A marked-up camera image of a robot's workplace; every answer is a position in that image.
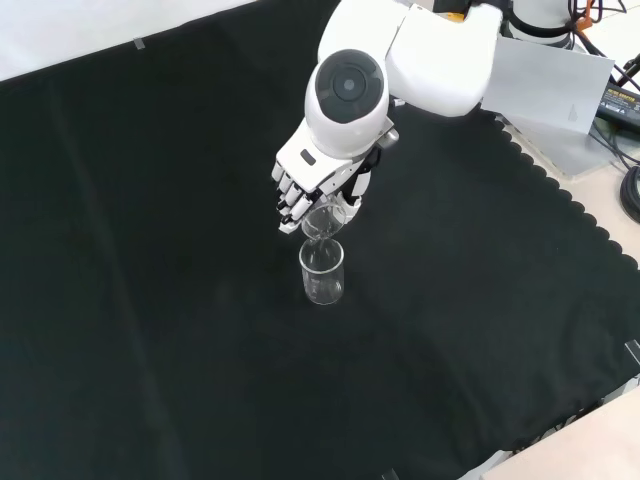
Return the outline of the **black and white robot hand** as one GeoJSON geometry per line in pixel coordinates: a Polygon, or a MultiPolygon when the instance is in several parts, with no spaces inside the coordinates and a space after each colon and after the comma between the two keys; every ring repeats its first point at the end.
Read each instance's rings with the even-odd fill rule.
{"type": "Polygon", "coordinates": [[[339,223],[350,223],[362,205],[381,154],[382,149],[375,144],[354,158],[333,158],[316,147],[302,122],[277,152],[271,172],[276,184],[279,230],[295,232],[315,208],[326,203],[338,206],[339,223]]]}

